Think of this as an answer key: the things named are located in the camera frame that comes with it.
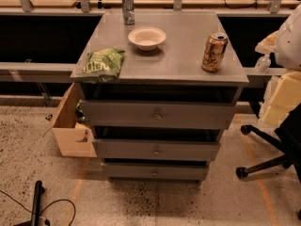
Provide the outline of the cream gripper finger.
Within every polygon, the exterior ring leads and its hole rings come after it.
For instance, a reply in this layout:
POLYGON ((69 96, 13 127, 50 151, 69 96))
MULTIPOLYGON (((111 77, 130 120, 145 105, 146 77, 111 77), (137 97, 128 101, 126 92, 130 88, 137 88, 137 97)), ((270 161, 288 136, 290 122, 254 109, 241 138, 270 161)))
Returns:
POLYGON ((277 34, 278 32, 275 31, 260 41, 256 45, 255 51, 263 55, 274 53, 276 51, 277 34))

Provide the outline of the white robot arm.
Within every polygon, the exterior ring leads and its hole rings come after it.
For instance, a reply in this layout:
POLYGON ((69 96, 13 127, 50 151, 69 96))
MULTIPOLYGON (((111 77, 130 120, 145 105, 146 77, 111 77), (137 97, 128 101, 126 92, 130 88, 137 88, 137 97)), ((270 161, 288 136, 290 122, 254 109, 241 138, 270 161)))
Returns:
POLYGON ((289 69, 301 70, 301 5, 280 26, 261 42, 255 51, 260 54, 275 54, 276 64, 289 69))

